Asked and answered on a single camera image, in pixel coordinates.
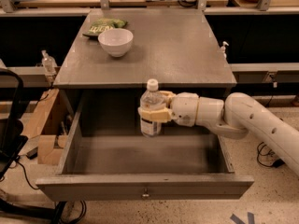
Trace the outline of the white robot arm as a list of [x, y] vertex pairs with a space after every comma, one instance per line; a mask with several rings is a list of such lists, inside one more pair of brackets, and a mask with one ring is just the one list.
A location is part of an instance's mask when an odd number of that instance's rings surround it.
[[173, 120], [188, 127], [203, 126], [233, 139], [253, 133], [299, 175], [299, 131], [245, 93], [232, 93], [224, 101], [189, 92], [161, 91], [160, 94], [163, 97], [160, 104], [138, 108], [140, 118], [159, 123]]

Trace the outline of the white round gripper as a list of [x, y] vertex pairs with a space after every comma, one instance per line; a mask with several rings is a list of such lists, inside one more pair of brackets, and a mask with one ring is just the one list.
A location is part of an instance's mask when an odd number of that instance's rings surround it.
[[172, 120], [180, 126], [192, 127], [195, 125], [199, 96], [195, 93], [182, 92], [175, 95], [171, 91], [160, 91], [166, 106], [159, 110], [146, 110], [138, 108], [138, 114], [142, 119], [154, 122], [167, 123]]

